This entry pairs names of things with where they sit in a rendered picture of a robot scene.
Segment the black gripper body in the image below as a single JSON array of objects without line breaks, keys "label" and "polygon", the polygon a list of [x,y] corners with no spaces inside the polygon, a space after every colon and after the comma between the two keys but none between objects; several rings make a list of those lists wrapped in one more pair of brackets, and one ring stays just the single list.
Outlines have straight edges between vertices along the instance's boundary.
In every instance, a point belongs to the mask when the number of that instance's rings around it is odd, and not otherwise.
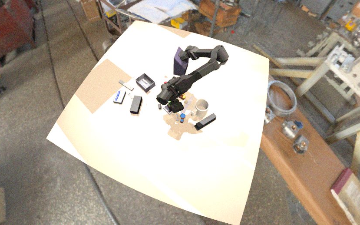
[{"label": "black gripper body", "polygon": [[[163,88],[166,88],[166,83],[161,85],[162,90],[163,90]],[[182,111],[184,109],[184,106],[183,106],[182,102],[180,102],[177,98],[175,98],[175,96],[172,96],[170,98],[170,100],[169,100],[172,103],[171,109],[172,109],[173,113],[177,113],[177,112]]]}]

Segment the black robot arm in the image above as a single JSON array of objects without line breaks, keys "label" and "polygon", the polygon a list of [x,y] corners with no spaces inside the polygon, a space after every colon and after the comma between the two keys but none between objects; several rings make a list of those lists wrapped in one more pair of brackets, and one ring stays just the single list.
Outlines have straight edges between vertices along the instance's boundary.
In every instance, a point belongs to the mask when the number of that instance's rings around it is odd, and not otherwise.
[{"label": "black robot arm", "polygon": [[[214,70],[218,70],[222,65],[225,65],[229,55],[223,45],[218,45],[213,49],[199,49],[196,46],[189,45],[185,51],[181,51],[178,56],[183,62],[186,59],[191,58],[192,60],[197,60],[200,57],[210,58],[207,63],[192,71],[188,75],[182,75],[180,77],[172,77],[166,83],[166,88],[156,96],[157,101],[166,105],[172,96],[175,98],[183,95],[189,89],[191,89],[194,82],[200,80],[204,76],[208,75]],[[220,64],[218,63],[220,62]],[[177,93],[177,90],[179,93]]]}]

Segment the beige mug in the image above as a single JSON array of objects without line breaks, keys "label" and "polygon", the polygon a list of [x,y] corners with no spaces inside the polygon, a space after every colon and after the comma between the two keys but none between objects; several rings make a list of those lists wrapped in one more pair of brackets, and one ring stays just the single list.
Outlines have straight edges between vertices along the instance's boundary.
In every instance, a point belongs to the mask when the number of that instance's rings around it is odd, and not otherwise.
[{"label": "beige mug", "polygon": [[209,103],[205,99],[198,99],[195,103],[195,108],[191,112],[191,116],[204,117],[209,109]]}]

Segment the brown wooden stamp with blue knob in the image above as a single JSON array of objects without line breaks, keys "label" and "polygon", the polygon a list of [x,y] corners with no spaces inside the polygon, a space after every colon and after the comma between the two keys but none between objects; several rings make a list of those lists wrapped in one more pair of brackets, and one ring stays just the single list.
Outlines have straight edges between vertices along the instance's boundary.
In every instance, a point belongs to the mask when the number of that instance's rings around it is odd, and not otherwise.
[{"label": "brown wooden stamp with blue knob", "polygon": [[180,115],[180,117],[181,117],[180,123],[183,123],[183,122],[184,122],[184,118],[185,118],[185,114],[182,113],[182,114]]}]

